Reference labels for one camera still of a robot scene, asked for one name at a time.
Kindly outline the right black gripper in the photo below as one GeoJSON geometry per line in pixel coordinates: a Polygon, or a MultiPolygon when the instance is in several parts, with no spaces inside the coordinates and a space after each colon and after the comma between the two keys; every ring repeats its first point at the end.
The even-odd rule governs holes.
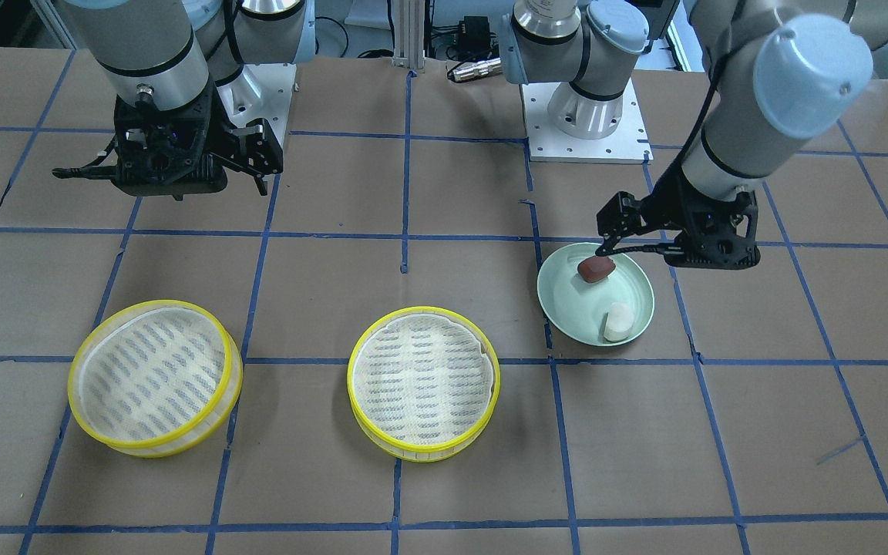
{"type": "Polygon", "coordinates": [[[155,96],[139,90],[131,103],[117,99],[113,139],[81,167],[55,168],[59,179],[108,180],[133,197],[219,193],[228,171],[246,173],[258,193],[282,173],[281,141],[262,117],[237,127],[212,85],[180,108],[158,110],[155,96]]]}

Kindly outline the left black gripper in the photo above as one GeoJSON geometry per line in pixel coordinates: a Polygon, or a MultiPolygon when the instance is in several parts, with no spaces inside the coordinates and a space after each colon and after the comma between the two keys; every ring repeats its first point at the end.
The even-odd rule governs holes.
{"type": "Polygon", "coordinates": [[[730,201],[698,192],[679,166],[670,166],[644,199],[616,193],[597,214],[602,243],[597,257],[628,253],[661,255],[671,267],[740,271],[758,266],[755,242],[758,204],[752,192],[737,192],[730,201]],[[675,230],[669,243],[619,247],[627,236],[675,230]]]}

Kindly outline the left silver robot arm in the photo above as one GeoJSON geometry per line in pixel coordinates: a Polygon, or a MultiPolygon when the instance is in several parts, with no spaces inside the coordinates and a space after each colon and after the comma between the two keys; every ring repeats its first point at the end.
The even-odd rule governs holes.
{"type": "MultiPolygon", "coordinates": [[[[615,194],[597,214],[602,244],[577,271],[612,273],[624,237],[673,230],[646,250],[673,267],[757,266],[755,187],[834,126],[888,49],[888,1],[688,1],[709,88],[681,151],[642,200],[615,194]]],[[[550,115],[595,140],[621,105],[648,21],[626,1],[516,1],[498,34],[507,80],[556,83],[550,115]]]]}

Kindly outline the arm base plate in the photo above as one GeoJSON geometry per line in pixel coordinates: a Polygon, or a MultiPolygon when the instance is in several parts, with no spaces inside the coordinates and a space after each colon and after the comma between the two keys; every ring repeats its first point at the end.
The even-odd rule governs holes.
{"type": "Polygon", "coordinates": [[[533,162],[639,164],[654,159],[637,92],[628,81],[609,101],[579,95],[568,83],[520,86],[533,162]]]}
{"type": "Polygon", "coordinates": [[[230,82],[218,86],[231,122],[245,127],[254,119],[267,120],[285,147],[297,71],[296,64],[249,64],[230,82]]]}

